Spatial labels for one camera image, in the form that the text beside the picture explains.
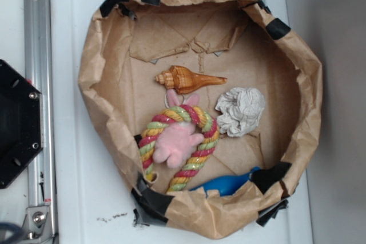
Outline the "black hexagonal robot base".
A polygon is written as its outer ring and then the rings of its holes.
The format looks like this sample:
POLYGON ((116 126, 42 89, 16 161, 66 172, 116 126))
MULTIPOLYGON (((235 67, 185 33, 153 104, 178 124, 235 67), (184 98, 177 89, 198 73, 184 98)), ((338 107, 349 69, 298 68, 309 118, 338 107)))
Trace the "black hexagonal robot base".
POLYGON ((41 93, 1 60, 1 189, 42 149, 41 93))

